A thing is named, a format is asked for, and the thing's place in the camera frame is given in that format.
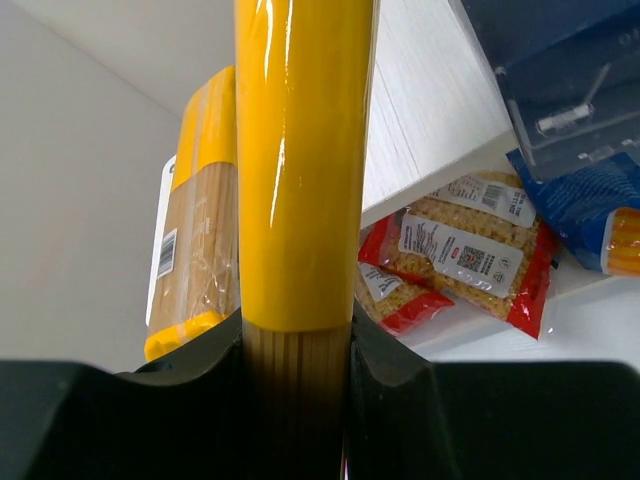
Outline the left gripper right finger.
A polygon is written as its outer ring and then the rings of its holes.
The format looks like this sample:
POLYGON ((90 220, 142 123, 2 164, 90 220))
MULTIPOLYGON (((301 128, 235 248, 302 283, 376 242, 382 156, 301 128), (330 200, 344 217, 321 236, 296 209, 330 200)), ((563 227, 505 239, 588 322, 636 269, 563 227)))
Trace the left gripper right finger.
POLYGON ((438 363, 356 307, 352 479, 635 479, 639 375, 617 362, 438 363))

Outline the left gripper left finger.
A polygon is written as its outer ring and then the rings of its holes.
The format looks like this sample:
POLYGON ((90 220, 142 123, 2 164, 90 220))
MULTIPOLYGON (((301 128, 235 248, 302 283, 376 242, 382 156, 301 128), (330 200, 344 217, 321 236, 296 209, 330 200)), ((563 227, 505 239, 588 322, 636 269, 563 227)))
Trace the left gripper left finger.
POLYGON ((241 316, 134 372, 1 363, 4 479, 242 479, 241 316))

